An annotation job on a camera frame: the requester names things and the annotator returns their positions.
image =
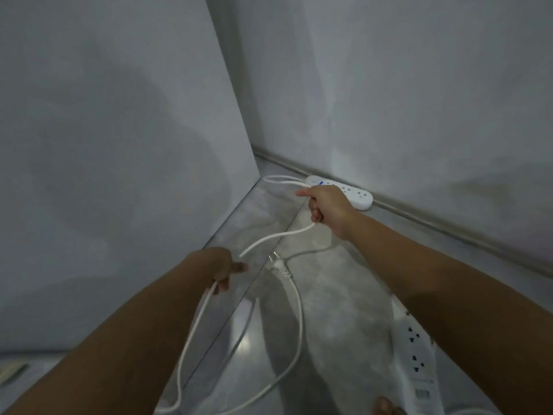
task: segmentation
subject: barcode label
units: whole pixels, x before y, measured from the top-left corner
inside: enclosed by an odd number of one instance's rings
[[[415,389],[417,399],[430,399],[430,391],[425,389]]]

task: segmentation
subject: forearm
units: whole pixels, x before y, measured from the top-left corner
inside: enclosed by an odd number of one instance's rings
[[[371,268],[505,415],[550,408],[550,313],[369,217],[356,214],[349,227],[347,238]]]
[[[215,262],[187,258],[120,307],[22,396],[9,415],[148,414],[184,346]]]

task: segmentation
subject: concrete floor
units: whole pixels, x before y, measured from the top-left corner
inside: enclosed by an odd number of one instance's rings
[[[264,160],[257,162],[261,175],[293,174]],[[375,207],[367,214],[488,273],[553,312],[553,280],[383,209]],[[304,200],[294,196],[293,187],[259,181],[209,245],[228,247],[238,255],[260,237],[308,223]],[[292,360],[297,308],[289,287],[266,264],[273,250],[288,259],[303,299],[304,347],[290,375],[240,413],[357,414],[368,413],[378,395],[396,399],[397,384],[390,368],[390,295],[351,245],[333,237],[325,226],[316,226],[256,248],[245,257],[251,267],[248,273],[235,277],[231,290],[212,301],[183,366],[180,413],[212,414],[238,405]],[[494,410],[440,350],[437,358],[446,412],[466,405]],[[38,359],[19,381],[0,388],[0,412],[49,370],[52,361],[56,358]],[[173,376],[162,398],[172,401],[175,390]]]

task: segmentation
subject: power socket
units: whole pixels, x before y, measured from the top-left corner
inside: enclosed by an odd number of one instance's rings
[[[444,415],[436,371],[435,344],[397,297],[391,300],[393,364],[409,415]]]
[[[335,185],[342,190],[346,198],[349,199],[351,204],[355,207],[356,210],[366,211],[373,204],[373,196],[370,192],[365,191],[355,186],[345,185],[334,180],[325,179],[321,176],[311,175],[305,178],[305,183],[309,186],[315,185]]]

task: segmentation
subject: baseboard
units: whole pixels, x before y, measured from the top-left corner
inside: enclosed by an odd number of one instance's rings
[[[287,160],[279,155],[269,153],[259,147],[252,146],[252,149],[253,154],[257,157],[265,159],[267,161],[271,161],[299,174],[306,176],[319,175],[323,178],[328,178],[337,182],[351,185],[351,182],[338,178],[335,175],[328,174],[327,172],[321,171],[320,169],[313,169],[303,166],[299,163]],[[422,210],[413,208],[407,204],[388,198],[385,195],[375,193],[366,186],[359,186],[359,188],[368,190],[374,197],[374,205],[379,208],[393,212],[394,214],[407,218],[410,221],[421,224],[422,226],[428,227],[429,229],[435,230],[446,236],[452,237],[465,244],[470,244],[471,246],[477,247],[501,259],[505,259],[506,261],[515,263],[516,265],[529,269],[530,271],[536,272],[540,275],[543,275],[544,277],[553,278],[553,264],[549,262],[539,260],[525,253],[521,253],[508,246],[505,246],[504,244],[500,244],[499,242],[486,238],[479,233],[475,233],[473,231],[467,230],[464,227],[457,226],[451,222],[432,216]]]

